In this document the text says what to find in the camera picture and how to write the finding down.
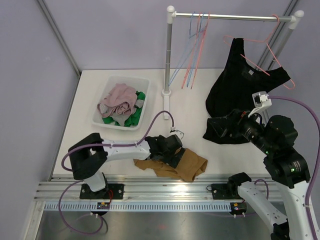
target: gray floor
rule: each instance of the gray floor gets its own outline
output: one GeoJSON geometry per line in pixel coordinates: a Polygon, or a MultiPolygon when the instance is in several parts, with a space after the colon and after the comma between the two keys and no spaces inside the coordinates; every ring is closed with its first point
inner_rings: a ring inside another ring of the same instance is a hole
{"type": "MultiPolygon", "coordinates": [[[[276,207],[284,212],[282,204],[276,207]]],[[[66,220],[81,231],[94,231],[100,222],[86,212],[63,212],[66,220]]],[[[270,235],[257,215],[226,217],[229,213],[210,212],[108,212],[100,233],[83,236],[69,229],[57,211],[45,211],[37,240],[269,240],[270,235]]]]}

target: gray wall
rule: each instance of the gray wall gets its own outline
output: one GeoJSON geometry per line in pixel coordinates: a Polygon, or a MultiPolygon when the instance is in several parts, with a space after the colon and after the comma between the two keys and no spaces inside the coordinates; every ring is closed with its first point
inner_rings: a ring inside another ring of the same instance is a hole
{"type": "MultiPolygon", "coordinates": [[[[167,6],[178,12],[282,15],[289,0],[45,0],[79,67],[88,69],[165,68],[167,6]]],[[[188,38],[189,19],[176,18],[172,67],[188,38]]],[[[224,35],[264,40],[274,22],[212,20],[208,24],[200,68],[224,67],[229,46],[224,35]]],[[[248,43],[246,54],[258,61],[264,46],[248,43]]]]}
{"type": "MultiPolygon", "coordinates": [[[[297,9],[304,10],[304,18],[279,57],[280,63],[295,81],[296,88],[288,90],[281,86],[271,94],[298,99],[308,104],[320,117],[320,2],[318,0],[300,2],[297,9]]],[[[281,100],[274,100],[269,112],[271,115],[282,114],[293,120],[299,133],[295,148],[305,157],[312,173],[316,162],[319,133],[311,115],[301,106],[281,100]]],[[[320,202],[319,190],[318,177],[311,195],[318,222],[320,222],[320,207],[316,203],[320,202]]]]}
{"type": "Polygon", "coordinates": [[[0,1],[0,239],[18,240],[77,78],[35,0],[0,1]]]}

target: clothing rack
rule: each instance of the clothing rack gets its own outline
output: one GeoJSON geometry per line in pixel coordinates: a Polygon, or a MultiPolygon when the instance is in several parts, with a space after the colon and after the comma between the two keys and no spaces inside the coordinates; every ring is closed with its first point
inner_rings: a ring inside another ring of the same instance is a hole
{"type": "MultiPolygon", "coordinates": [[[[288,39],[290,38],[294,29],[296,29],[301,18],[304,16],[304,11],[298,10],[291,16],[279,16],[278,19],[275,16],[242,16],[242,15],[220,15],[220,14],[200,14],[200,13],[182,13],[177,12],[174,6],[168,6],[167,9],[167,32],[166,32],[166,57],[165,57],[165,77],[164,77],[164,89],[162,90],[163,97],[163,109],[170,111],[170,95],[169,89],[170,79],[170,62],[171,62],[171,42],[172,42],[172,26],[174,18],[191,18],[192,16],[204,17],[209,19],[225,19],[225,20],[242,20],[242,21],[263,21],[263,22],[285,22],[288,24],[288,31],[283,36],[278,49],[275,51],[276,58],[280,55],[281,51],[285,47],[288,39]]],[[[270,63],[268,69],[274,64],[274,59],[270,63]]],[[[169,119],[169,115],[164,113],[164,119],[169,119]]]]}

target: brown cloth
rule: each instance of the brown cloth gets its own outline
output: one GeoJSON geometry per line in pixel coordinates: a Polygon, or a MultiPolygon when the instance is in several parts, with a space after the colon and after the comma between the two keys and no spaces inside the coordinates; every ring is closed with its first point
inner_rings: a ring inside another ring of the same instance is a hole
{"type": "Polygon", "coordinates": [[[182,179],[186,182],[193,182],[195,177],[204,173],[208,160],[198,156],[195,152],[186,148],[176,168],[173,168],[160,160],[137,160],[134,165],[142,170],[153,169],[158,177],[169,177],[182,179]]]}

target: perforated metal strip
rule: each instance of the perforated metal strip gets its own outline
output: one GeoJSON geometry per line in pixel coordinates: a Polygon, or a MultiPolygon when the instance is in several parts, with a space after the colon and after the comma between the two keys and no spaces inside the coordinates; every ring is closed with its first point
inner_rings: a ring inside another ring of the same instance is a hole
{"type": "MultiPolygon", "coordinates": [[[[98,202],[62,202],[63,211],[105,211],[98,202]]],[[[48,201],[44,210],[57,211],[58,201],[48,201]]],[[[113,212],[230,212],[228,202],[112,202],[113,212]]]]}

